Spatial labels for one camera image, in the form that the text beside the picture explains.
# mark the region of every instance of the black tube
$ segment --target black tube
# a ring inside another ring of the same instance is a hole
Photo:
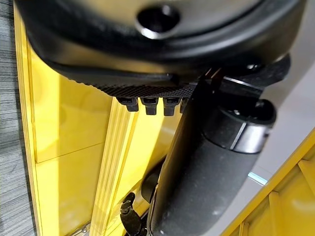
[[[161,171],[149,211],[150,234],[206,234],[243,185],[275,119],[268,101],[231,101],[200,82]]]

